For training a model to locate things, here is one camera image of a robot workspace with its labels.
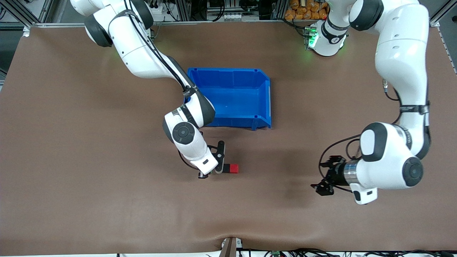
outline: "connector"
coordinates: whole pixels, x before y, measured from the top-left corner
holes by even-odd
[[[384,88],[384,93],[387,93],[387,87],[389,84],[387,83],[387,80],[383,79],[383,88]]]

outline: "brown table surface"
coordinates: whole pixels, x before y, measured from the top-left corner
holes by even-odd
[[[240,174],[199,180],[162,131],[182,103],[175,81],[133,76],[83,28],[33,28],[0,93],[0,254],[202,252],[228,236],[268,250],[456,249],[457,80],[435,28],[422,182],[363,206],[309,186],[325,147],[398,113],[374,68],[377,37],[350,33],[324,58],[282,23],[161,28],[157,46],[184,69],[271,77],[273,128],[203,128]]]

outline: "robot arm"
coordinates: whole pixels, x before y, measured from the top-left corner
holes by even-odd
[[[162,54],[149,38],[146,29],[153,24],[143,0],[71,0],[73,7],[88,15],[85,28],[99,46],[114,45],[122,61],[140,78],[169,77],[177,80],[186,103],[165,115],[163,129],[182,155],[200,170],[205,178],[217,165],[200,127],[214,119],[211,102],[199,91],[184,70],[170,56]]]
[[[375,64],[400,99],[399,124],[372,123],[360,135],[360,160],[332,156],[322,195],[332,186],[350,186],[358,204],[377,199],[377,189],[405,189],[423,176],[420,162],[430,146],[425,49],[428,11],[415,0],[357,0],[349,21],[357,30],[380,33]]]

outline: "blue plastic bin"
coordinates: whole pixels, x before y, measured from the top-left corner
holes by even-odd
[[[262,70],[189,68],[187,74],[216,109],[207,126],[271,128],[270,78]]]

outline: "green light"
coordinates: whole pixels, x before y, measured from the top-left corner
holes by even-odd
[[[319,38],[319,34],[316,32],[316,33],[314,34],[314,36],[312,36],[312,37],[309,39],[309,44],[308,44],[308,46],[311,47],[311,48],[313,48],[314,46],[316,46],[316,42],[317,42],[318,38]]]

